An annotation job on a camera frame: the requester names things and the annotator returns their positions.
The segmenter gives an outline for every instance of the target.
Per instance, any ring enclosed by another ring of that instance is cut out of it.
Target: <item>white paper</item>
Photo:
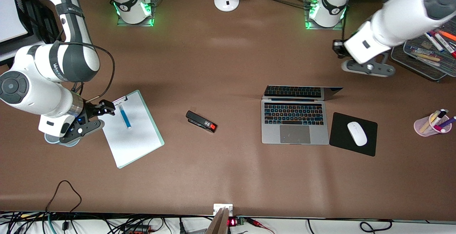
[[[118,106],[114,111],[115,116],[106,114],[98,117],[105,122],[103,132],[118,168],[132,163],[165,144],[150,117],[149,110],[143,104],[140,92],[130,93],[127,99],[121,105],[130,121],[130,129],[127,129]]]
[[[17,15],[14,0],[0,0],[0,42],[27,34]]]

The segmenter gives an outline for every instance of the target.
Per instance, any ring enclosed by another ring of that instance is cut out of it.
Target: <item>table surface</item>
[[[297,8],[240,1],[223,13],[213,0],[163,0],[146,28],[117,27],[109,0],[80,0],[93,43],[116,59],[104,99],[139,89],[165,145],[117,169],[102,131],[72,148],[49,145],[38,115],[1,103],[0,210],[43,210],[67,179],[85,212],[211,214],[212,204],[232,203],[235,214],[255,216],[456,220],[456,135],[423,138],[413,129],[436,109],[456,112],[454,79],[432,83],[395,64],[390,78],[344,72],[331,49],[340,31],[306,30]],[[381,7],[350,4],[347,34]],[[111,74],[99,55],[86,99]],[[376,156],[262,144],[260,100],[269,84],[343,86],[326,102],[328,123],[334,112],[377,122]],[[217,132],[189,124],[188,110]],[[65,185],[50,210],[77,201]]]

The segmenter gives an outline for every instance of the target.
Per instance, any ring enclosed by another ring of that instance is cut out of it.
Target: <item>laptop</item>
[[[342,87],[268,85],[261,100],[265,144],[328,145],[324,101]]]

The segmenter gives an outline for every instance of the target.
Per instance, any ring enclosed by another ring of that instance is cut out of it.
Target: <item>orange pen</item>
[[[443,35],[443,36],[446,37],[446,38],[449,38],[449,39],[451,39],[451,40],[453,40],[453,41],[456,41],[456,36],[455,36],[455,35],[452,35],[452,34],[450,34],[450,33],[448,33],[448,32],[442,31],[442,30],[437,30],[437,32],[438,32],[439,34]]]

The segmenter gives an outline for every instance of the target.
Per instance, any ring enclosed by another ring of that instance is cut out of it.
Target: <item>white bracket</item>
[[[228,208],[229,216],[233,216],[233,204],[214,204],[213,215],[215,215],[220,208]]]

